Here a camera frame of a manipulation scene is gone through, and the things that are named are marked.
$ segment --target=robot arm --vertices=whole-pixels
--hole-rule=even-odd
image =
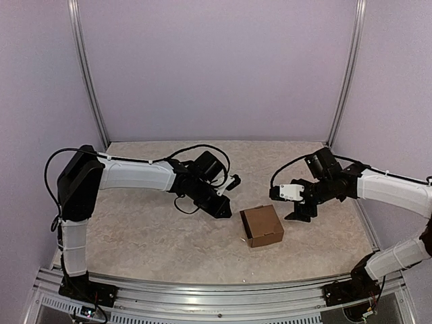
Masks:
[[[230,218],[230,199],[223,195],[240,184],[238,175],[229,176],[223,164],[209,151],[195,161],[166,158],[147,163],[97,153],[84,145],[73,156],[57,180],[61,221],[58,240],[64,272],[59,293],[79,300],[101,299],[112,306],[116,288],[92,283],[86,266],[86,228],[99,190],[148,188],[188,196],[214,218]]]
[[[299,179],[292,180],[291,184],[270,188],[271,199],[294,202],[294,212],[286,219],[310,222],[311,217],[317,216],[317,205],[333,198],[343,201],[346,197],[378,200],[413,211],[425,219],[431,218],[430,182],[426,184],[398,175],[388,175],[362,163],[353,163],[342,169],[328,148],[307,156],[305,161],[318,182]],[[333,283],[324,287],[327,304],[332,306],[368,298],[370,292],[379,291],[379,278],[410,268],[431,256],[432,221],[429,221],[426,231],[420,237],[366,256],[351,271],[350,282]]]

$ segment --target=cardboard box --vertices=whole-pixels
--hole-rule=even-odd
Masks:
[[[284,228],[273,205],[240,211],[244,231],[251,248],[281,242]]]

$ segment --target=white wall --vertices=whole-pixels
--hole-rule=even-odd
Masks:
[[[49,155],[101,148],[66,1],[0,1],[0,317],[18,323],[38,268],[57,247],[43,182]],[[50,183],[69,158],[54,160]]]
[[[355,9],[355,0],[81,0],[110,138],[327,140]]]
[[[432,175],[432,2],[369,1],[356,71],[335,152],[419,179]],[[373,201],[363,205],[382,248],[426,221]],[[432,319],[432,262],[404,272],[420,324]]]

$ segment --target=beige table surface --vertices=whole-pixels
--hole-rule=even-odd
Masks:
[[[112,143],[108,153],[156,159],[199,142]],[[351,200],[331,200],[311,223],[285,221],[290,202],[268,197],[273,172],[293,158],[322,147],[315,142],[206,141],[223,149],[231,174],[242,183],[228,192],[233,216],[214,219],[203,211],[185,215],[173,206],[175,194],[142,189],[100,191],[87,231],[87,265],[93,273],[194,284],[241,284],[310,279],[349,272],[371,252]],[[197,149],[180,161],[195,159]],[[221,161],[223,157],[215,153]],[[304,161],[277,177],[313,180]],[[285,229],[283,242],[249,248],[239,211],[273,203]],[[193,210],[190,199],[179,202]],[[55,264],[59,263],[58,255]]]

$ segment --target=vertical metal post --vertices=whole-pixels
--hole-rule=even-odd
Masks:
[[[352,77],[354,75],[354,69],[356,67],[358,50],[360,48],[360,41],[362,36],[363,22],[365,20],[365,8],[366,0],[357,0],[356,17],[354,21],[354,30],[352,32],[350,54],[348,58],[348,64],[345,70],[344,81],[342,83],[342,89],[337,101],[336,113],[331,125],[330,134],[327,139],[327,145],[331,148],[338,135],[340,122],[344,114],[346,101],[350,92]]]
[[[86,87],[88,100],[90,101],[90,108],[97,124],[99,136],[101,137],[104,149],[106,150],[110,144],[110,140],[108,137],[107,128],[103,122],[102,113],[96,98],[95,87],[93,86],[92,77],[90,75],[90,69],[86,56],[86,48],[84,46],[84,37],[82,35],[78,0],[68,0],[67,4],[69,6],[69,15],[72,23],[75,47],[78,53],[78,61],[80,63],[82,78]]]

